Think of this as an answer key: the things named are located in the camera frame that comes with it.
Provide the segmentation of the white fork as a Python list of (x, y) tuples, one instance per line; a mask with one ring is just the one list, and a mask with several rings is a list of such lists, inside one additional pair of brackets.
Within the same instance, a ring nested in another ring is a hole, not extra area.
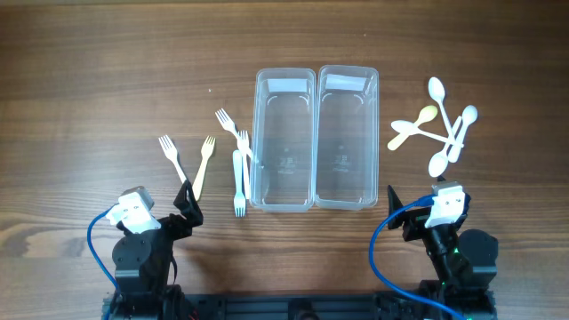
[(180, 181), (184, 183), (188, 178), (180, 166), (178, 149), (175, 147), (168, 135), (161, 136), (158, 140), (162, 150), (164, 151), (164, 155), (172, 162)]
[(242, 163), (243, 163), (244, 196), (247, 200), (249, 200), (251, 195), (250, 176), (249, 176), (249, 168), (247, 161), (247, 157), (249, 156), (249, 153), (251, 151), (249, 148), (249, 136), (246, 130), (240, 131), (238, 135), (239, 138), (237, 140), (237, 146), (242, 155)]

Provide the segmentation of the light blue plastic fork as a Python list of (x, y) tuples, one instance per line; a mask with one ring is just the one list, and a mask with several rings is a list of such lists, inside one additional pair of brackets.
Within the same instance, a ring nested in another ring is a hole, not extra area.
[(244, 196), (243, 158), (239, 150), (233, 152), (232, 160), (236, 184), (236, 193), (233, 200), (235, 215), (238, 218), (243, 218), (246, 215), (246, 200)]

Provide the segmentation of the yellow plastic fork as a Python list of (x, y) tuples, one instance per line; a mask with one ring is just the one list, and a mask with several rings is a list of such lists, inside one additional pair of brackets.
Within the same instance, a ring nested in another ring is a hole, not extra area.
[(207, 136), (204, 144), (201, 148), (201, 156), (202, 160), (199, 165), (196, 178), (193, 183), (193, 193), (195, 199), (198, 201), (201, 198), (203, 185), (204, 185), (204, 176), (206, 173), (206, 168), (208, 165), (208, 161), (211, 158), (213, 151), (215, 149), (215, 141), (216, 139), (213, 136)]

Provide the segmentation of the white spoon bottom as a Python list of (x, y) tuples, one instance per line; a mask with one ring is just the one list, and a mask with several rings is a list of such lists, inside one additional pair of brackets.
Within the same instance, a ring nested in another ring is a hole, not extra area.
[(431, 177), (436, 178), (446, 170), (449, 162), (447, 150), (450, 146), (451, 143), (446, 142), (444, 148), (431, 157), (428, 168)]

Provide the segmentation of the white spoon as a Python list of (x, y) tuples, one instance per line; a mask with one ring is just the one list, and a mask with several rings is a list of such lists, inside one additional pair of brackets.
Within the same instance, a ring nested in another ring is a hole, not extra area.
[(450, 124), (448, 115), (445, 111), (444, 107), (444, 99), (445, 99), (445, 88), (442, 82), (437, 77), (431, 77), (428, 82), (428, 90), (429, 96), (432, 100), (434, 100), (440, 109), (441, 117), (443, 118), (445, 129), (449, 135), (449, 140), (455, 141), (453, 128)]
[[(456, 141), (459, 143), (463, 143), (466, 132), (471, 124), (473, 124), (477, 120), (478, 112), (477, 108), (473, 105), (468, 105), (462, 111), (462, 125), (457, 134)], [(452, 146), (448, 153), (448, 160), (450, 163), (456, 163), (459, 159), (462, 147), (460, 146)]]
[(446, 170), (449, 162), (447, 150), (450, 146), (451, 143), (446, 142), (444, 148), (431, 157), (428, 168), (431, 177), (436, 178)]

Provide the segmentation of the white spoon horizontal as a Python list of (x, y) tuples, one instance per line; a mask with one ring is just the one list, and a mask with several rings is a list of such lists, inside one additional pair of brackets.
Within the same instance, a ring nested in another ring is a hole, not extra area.
[(405, 121), (405, 120), (396, 120), (393, 121), (391, 123), (391, 128), (393, 130), (395, 130), (396, 132), (399, 133), (404, 133), (406, 130), (410, 131), (410, 135), (415, 135), (415, 134), (420, 134), (426, 137), (429, 137), (433, 140), (439, 140), (442, 141), (444, 143), (449, 143), (451, 145), (454, 146), (458, 146), (459, 148), (463, 148), (464, 145), (462, 143), (458, 143), (457, 141), (452, 141), (448, 138), (445, 138), (443, 136), (437, 135), (435, 133), (431, 133), (431, 132), (425, 132), (422, 129), (419, 129), (418, 127), (415, 127), (414, 124), (412, 122), (409, 121)]

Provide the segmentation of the white fork angled top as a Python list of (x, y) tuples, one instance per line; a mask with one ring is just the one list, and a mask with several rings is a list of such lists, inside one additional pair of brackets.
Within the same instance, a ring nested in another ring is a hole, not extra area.
[(243, 156), (252, 156), (252, 151), (249, 148), (249, 143), (246, 142), (236, 130), (236, 125), (234, 121), (230, 118), (227, 112), (221, 108), (215, 112), (217, 119), (219, 120), (221, 126), (224, 130), (232, 133), (236, 137), (237, 147)]

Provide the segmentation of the yellow plastic spoon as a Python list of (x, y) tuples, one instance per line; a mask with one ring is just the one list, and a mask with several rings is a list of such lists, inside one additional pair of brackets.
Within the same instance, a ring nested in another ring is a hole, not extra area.
[(407, 140), (414, 129), (417, 129), (421, 124), (432, 121), (437, 116), (437, 113), (437, 107), (428, 105), (421, 110), (418, 118), (413, 123), (406, 120), (393, 121), (391, 128), (397, 132), (397, 136), (388, 143), (388, 149), (391, 151), (398, 149)]

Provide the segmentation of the white spoon top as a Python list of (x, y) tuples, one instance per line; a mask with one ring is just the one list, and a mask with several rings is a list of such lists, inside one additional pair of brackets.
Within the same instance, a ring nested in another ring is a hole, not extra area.
[(431, 77), (428, 82), (428, 90), (429, 96), (432, 100), (434, 100), (440, 109), (441, 117), (443, 118), (445, 129), (449, 135), (449, 140), (455, 141), (453, 128), (450, 124), (448, 115), (445, 111), (444, 107), (444, 99), (445, 99), (445, 88), (442, 82), (437, 77)]

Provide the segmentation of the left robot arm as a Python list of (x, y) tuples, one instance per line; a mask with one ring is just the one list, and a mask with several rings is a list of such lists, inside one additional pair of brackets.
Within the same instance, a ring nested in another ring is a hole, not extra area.
[(124, 232), (112, 252), (118, 290), (125, 294), (162, 295), (166, 291), (173, 243), (192, 236), (204, 222), (192, 185), (184, 181), (173, 201), (180, 211), (157, 219), (151, 214), (154, 200), (143, 186), (126, 190), (118, 206), (106, 214)]

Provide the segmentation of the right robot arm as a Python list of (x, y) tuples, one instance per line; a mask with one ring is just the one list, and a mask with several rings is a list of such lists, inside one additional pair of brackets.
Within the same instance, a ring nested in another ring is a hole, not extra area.
[(405, 209), (388, 187), (388, 228), (402, 228), (406, 242), (423, 242), (437, 279), (424, 280), (422, 285), (462, 295), (487, 290), (497, 275), (498, 240), (479, 229), (460, 231), (471, 200), (462, 185), (440, 182), (432, 190), (424, 204)]

